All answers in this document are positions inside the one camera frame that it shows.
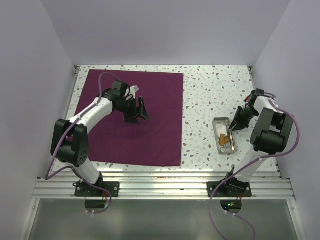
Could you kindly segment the white gauze pad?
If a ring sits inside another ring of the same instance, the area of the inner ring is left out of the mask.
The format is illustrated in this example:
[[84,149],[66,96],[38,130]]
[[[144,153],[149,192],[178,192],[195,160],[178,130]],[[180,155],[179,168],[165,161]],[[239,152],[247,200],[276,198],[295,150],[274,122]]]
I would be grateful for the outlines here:
[[224,124],[217,124],[216,133],[218,137],[220,137],[221,135],[228,136],[228,127]]

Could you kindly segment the curved steel tweezers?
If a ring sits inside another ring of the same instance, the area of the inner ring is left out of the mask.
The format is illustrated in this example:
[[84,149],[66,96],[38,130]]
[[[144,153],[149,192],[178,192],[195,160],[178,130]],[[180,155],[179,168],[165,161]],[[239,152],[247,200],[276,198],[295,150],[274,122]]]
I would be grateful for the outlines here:
[[237,148],[236,148],[235,137],[232,129],[229,131],[229,137],[230,137],[231,149],[233,152],[236,152]]

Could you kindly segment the tan adhesive bandage strip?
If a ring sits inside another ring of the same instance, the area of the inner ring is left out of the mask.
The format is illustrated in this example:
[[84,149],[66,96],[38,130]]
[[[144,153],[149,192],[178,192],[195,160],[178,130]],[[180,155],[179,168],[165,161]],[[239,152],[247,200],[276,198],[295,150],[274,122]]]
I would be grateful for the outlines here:
[[228,144],[230,142],[230,138],[228,136],[225,137],[225,145]]
[[225,134],[220,134],[219,136],[219,145],[224,146],[226,144],[226,135]]

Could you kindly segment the steel instrument tray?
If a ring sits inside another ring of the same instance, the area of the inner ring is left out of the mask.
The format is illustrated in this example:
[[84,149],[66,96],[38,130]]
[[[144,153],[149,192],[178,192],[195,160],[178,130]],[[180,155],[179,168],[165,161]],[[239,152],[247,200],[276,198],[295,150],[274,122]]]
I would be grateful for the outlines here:
[[217,151],[220,155],[232,155],[237,151],[231,121],[228,117],[215,117],[212,121]]

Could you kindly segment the purple cloth mat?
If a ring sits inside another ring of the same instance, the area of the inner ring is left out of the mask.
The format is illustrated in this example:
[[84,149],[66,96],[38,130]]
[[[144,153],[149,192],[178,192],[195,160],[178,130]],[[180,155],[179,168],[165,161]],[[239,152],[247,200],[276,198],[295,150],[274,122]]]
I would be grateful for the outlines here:
[[149,120],[125,123],[115,111],[88,135],[92,162],[178,167],[182,159],[183,84],[182,73],[93,70],[88,72],[76,112],[84,110],[116,78],[138,86]]

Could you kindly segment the steel surgical scissors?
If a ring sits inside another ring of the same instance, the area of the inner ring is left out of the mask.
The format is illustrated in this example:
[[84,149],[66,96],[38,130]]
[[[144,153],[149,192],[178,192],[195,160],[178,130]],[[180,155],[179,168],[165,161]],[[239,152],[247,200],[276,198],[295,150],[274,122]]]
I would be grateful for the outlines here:
[[230,154],[231,152],[232,152],[232,146],[229,144],[229,143],[227,143],[227,144],[225,144],[225,145],[222,145],[222,146],[220,146],[220,148],[219,148],[219,152],[221,153],[221,154]]

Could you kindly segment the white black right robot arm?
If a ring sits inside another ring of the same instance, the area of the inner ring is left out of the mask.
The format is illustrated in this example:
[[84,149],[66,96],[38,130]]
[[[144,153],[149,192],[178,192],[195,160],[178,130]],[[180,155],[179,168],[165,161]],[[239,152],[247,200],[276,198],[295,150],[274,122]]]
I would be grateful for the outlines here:
[[254,173],[269,158],[286,149],[294,125],[293,117],[274,103],[275,96],[262,89],[253,90],[239,106],[229,129],[240,131],[257,118],[250,136],[251,147],[244,159],[233,170],[234,179],[249,183]]

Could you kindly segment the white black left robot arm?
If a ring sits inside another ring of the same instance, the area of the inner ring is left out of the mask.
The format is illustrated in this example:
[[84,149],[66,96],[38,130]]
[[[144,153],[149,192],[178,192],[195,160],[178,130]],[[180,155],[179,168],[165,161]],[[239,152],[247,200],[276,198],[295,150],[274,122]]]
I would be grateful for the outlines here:
[[139,118],[149,120],[144,98],[137,97],[139,87],[115,80],[111,88],[100,90],[84,110],[69,119],[59,119],[54,125],[51,142],[51,162],[59,160],[87,183],[92,196],[103,193],[101,173],[89,160],[89,133],[113,112],[123,113],[126,123],[138,124]]

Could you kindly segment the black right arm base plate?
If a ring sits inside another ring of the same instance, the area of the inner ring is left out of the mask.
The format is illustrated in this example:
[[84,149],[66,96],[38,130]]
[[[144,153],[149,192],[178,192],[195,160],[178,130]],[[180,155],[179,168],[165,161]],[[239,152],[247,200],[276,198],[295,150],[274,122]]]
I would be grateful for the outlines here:
[[[212,196],[212,193],[216,187],[220,184],[219,181],[209,181],[206,183],[206,190],[208,197]],[[236,197],[252,197],[251,185],[249,182],[231,182],[225,183],[220,186],[213,194],[214,198],[236,198]]]

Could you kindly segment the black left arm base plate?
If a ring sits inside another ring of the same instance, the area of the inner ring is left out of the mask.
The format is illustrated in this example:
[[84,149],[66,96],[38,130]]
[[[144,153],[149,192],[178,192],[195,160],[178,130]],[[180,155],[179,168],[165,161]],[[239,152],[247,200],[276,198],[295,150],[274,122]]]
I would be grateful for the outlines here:
[[92,187],[85,182],[74,182],[75,187],[74,195],[76,197],[106,197],[109,196],[104,190],[107,190],[111,197],[118,197],[120,191],[120,183],[118,181],[103,181],[98,186]]

